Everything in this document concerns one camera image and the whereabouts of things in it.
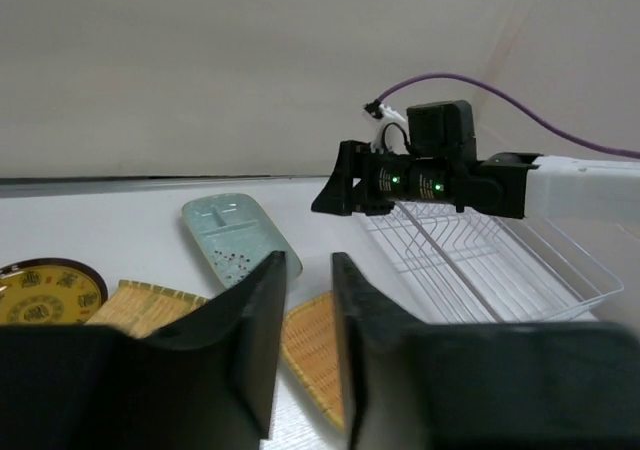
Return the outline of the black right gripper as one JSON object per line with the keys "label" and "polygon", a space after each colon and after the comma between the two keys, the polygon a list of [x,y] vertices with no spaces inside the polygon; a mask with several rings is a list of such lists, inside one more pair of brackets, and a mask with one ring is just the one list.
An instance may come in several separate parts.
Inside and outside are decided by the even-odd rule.
{"label": "black right gripper", "polygon": [[502,185],[493,177],[479,174],[477,160],[392,153],[365,156],[367,153],[367,143],[340,143],[334,169],[312,202],[312,212],[350,216],[356,177],[355,210],[366,215],[386,215],[397,202],[450,204],[462,211],[467,207],[492,209],[503,199]]}

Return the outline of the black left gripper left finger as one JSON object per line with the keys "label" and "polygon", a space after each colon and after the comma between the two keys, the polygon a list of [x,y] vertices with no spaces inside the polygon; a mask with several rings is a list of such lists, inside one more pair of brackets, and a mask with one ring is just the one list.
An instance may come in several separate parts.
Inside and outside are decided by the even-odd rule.
{"label": "black left gripper left finger", "polygon": [[144,338],[106,325],[1,329],[5,449],[257,449],[270,433],[287,261]]}

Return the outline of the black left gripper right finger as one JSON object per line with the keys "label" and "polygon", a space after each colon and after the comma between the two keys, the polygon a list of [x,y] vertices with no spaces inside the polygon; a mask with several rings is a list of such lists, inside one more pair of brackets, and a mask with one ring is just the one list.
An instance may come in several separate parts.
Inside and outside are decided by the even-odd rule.
{"label": "black left gripper right finger", "polygon": [[635,449],[639,341],[606,322],[428,324],[331,257],[351,449]]}

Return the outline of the green-rimmed bamboo tray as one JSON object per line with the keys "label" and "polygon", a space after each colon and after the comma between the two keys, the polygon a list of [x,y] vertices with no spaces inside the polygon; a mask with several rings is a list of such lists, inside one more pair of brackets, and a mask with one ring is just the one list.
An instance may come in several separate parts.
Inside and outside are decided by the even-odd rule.
{"label": "green-rimmed bamboo tray", "polygon": [[209,298],[145,282],[120,280],[116,292],[88,320],[87,325],[107,325],[134,338],[190,314]]}

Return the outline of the light blue divided plate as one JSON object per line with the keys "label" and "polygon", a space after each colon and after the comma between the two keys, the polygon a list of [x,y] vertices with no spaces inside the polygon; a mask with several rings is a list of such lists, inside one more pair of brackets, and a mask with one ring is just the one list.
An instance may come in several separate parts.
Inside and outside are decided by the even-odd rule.
{"label": "light blue divided plate", "polygon": [[289,280],[302,273],[296,252],[249,195],[223,193],[191,200],[182,207],[182,219],[226,289],[248,276],[273,251],[286,253]]}

